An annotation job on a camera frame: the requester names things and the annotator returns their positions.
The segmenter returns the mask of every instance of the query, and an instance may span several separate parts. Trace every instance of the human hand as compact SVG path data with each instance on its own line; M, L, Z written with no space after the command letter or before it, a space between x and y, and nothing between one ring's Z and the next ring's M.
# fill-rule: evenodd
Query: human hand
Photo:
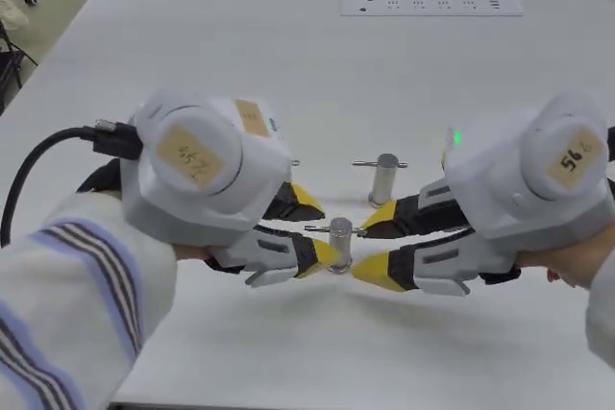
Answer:
M571 286L589 288L611 252L615 249L615 224L589 239L563 249L521 252L517 266L544 267L549 281L563 279Z

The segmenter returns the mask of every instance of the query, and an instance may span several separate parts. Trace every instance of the black strap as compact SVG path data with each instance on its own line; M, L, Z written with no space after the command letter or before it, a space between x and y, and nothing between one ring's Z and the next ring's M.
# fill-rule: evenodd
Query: black strap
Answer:
M77 192L121 191L122 179L120 176L119 158L114 158L107 165L99 167L84 183L79 186Z
M615 160L615 127L608 129L608 138L606 139L608 145L608 161Z

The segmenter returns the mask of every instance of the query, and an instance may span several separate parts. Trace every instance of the metal cylinder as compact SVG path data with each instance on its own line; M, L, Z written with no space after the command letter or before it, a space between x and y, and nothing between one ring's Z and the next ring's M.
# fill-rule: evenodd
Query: metal cylinder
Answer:
M376 162L376 175L372 192L369 194L369 203L375 208L380 208L390 202L393 194L395 174L400 167L400 162L392 154L381 154Z
M329 225L329 245L339 252L338 260L329 270L332 273L347 273L353 265L350 244L353 237L353 224L346 218L333 218Z

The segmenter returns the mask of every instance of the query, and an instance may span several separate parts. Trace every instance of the handwritten number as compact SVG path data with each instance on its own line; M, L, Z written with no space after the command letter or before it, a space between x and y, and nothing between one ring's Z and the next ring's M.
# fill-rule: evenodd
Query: handwritten number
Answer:
M581 153L576 153L570 149L568 150L568 156L570 156L572 160L581 160L583 158Z
M584 153L588 154L592 152L592 145L591 144L587 144L587 143L580 143L580 148L583 150Z
M583 155L581 153L576 153L575 151L569 149L568 155L564 156L559 164L566 168L569 172L574 172L577 170L577 162L582 159Z
M178 149L179 158L187 166L190 177L198 181L199 177L209 173L210 163L207 159L199 156L197 151L191 150L189 146L180 146Z

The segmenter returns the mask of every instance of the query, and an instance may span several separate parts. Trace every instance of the black cable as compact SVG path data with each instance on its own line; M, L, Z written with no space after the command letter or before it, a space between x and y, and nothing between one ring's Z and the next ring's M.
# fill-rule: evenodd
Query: black cable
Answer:
M17 208L17 200L19 194L23 189L26 182L26 178L30 174L30 171L35 166L40 157L45 154L50 148L56 144L72 138L81 138L88 141L94 141L96 138L96 131L90 127L66 129L52 134L46 137L28 154L23 161L9 190L7 201L4 204L4 211L2 213L2 224L0 224L0 247L6 247L11 243L11 226L12 217L15 214Z
M21 53L23 53L23 56L26 57L28 59L29 62L31 62L34 66L38 66L38 63L30 56L26 53L26 51L21 48L19 45L17 45L15 42L13 42L12 40L10 40L11 46L12 48L16 48L17 50L19 50Z

